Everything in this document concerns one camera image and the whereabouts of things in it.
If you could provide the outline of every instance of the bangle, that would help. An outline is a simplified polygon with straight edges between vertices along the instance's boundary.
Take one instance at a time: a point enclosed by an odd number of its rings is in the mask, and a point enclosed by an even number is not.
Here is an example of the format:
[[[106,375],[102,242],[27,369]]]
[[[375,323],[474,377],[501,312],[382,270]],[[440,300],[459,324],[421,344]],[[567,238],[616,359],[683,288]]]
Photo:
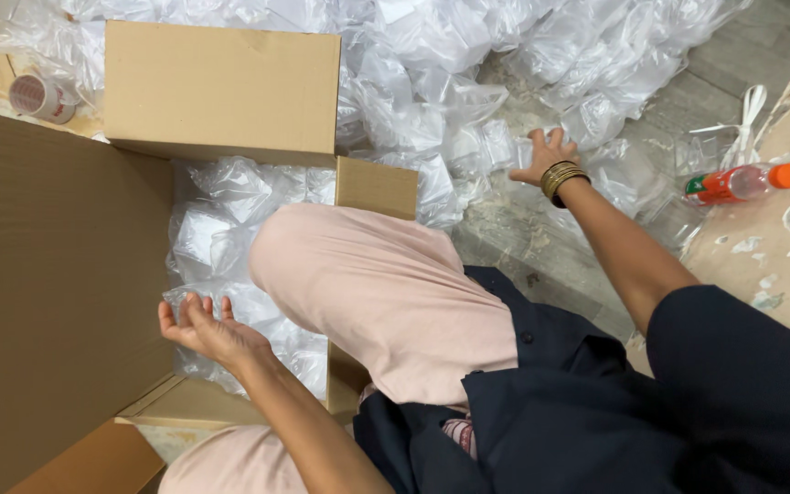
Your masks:
[[[544,192],[544,195],[550,199],[550,202],[553,203],[554,206],[560,209],[565,209],[565,204],[556,193],[556,189],[558,189],[560,185],[563,185],[563,182],[569,178],[575,177],[582,177],[588,183],[590,182],[590,176],[578,168],[575,163],[572,163],[571,161],[561,161],[554,163],[553,166],[548,168],[544,174],[542,174],[542,191]]]

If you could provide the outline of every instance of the hand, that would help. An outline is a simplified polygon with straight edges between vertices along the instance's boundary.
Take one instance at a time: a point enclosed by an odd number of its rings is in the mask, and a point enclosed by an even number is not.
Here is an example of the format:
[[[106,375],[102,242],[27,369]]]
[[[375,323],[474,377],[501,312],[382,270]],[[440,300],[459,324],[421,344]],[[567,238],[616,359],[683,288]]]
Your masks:
[[[524,182],[536,187],[542,186],[542,175],[551,166],[561,161],[571,161],[580,166],[581,156],[577,155],[577,144],[570,141],[563,145],[563,128],[550,131],[550,142],[544,140],[544,131],[535,129],[527,135],[532,139],[532,164],[526,170],[511,170],[511,180]]]
[[[221,320],[213,317],[213,299],[188,294],[179,305],[179,322],[166,301],[157,306],[160,333],[166,339],[187,346],[224,365],[234,373],[246,359],[276,358],[270,342],[258,331],[234,320],[230,298],[221,299]]]

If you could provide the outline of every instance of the bottle label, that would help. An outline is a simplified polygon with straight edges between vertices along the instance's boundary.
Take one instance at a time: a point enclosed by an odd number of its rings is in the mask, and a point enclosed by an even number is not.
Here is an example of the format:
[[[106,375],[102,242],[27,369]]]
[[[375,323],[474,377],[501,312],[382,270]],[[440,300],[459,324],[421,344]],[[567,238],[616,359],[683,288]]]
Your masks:
[[[685,185],[685,198],[695,206],[745,202],[745,199],[734,196],[733,191],[730,190],[730,176],[740,168],[736,167],[726,172],[706,173],[691,178]]]

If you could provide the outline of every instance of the box flap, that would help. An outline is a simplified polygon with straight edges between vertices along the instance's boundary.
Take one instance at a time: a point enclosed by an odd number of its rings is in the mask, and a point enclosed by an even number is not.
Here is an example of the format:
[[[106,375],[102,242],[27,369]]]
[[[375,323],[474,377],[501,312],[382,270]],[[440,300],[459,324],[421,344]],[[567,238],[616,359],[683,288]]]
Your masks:
[[[172,167],[0,117],[0,492],[165,379]]]
[[[165,465],[135,427],[109,420],[8,494],[136,494]]]
[[[338,156],[335,205],[413,220],[419,180],[413,170]]]
[[[334,34],[110,20],[105,136],[166,157],[331,167],[339,71]]]
[[[358,397],[370,382],[368,371],[328,342],[325,408],[341,424],[352,423]],[[267,424],[252,402],[214,382],[173,376],[116,417],[122,424],[165,425],[219,430],[231,425]]]

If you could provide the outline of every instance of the light pink trousers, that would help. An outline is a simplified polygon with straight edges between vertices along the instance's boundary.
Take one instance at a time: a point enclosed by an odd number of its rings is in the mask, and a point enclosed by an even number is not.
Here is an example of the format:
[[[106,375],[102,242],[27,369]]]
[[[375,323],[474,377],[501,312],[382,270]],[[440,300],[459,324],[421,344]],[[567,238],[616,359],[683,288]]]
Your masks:
[[[297,325],[367,367],[396,403],[466,404],[460,380],[517,366],[507,306],[463,273],[449,238],[413,221],[293,204],[264,222],[252,280]],[[306,492],[269,427],[218,432],[178,458],[161,494]]]

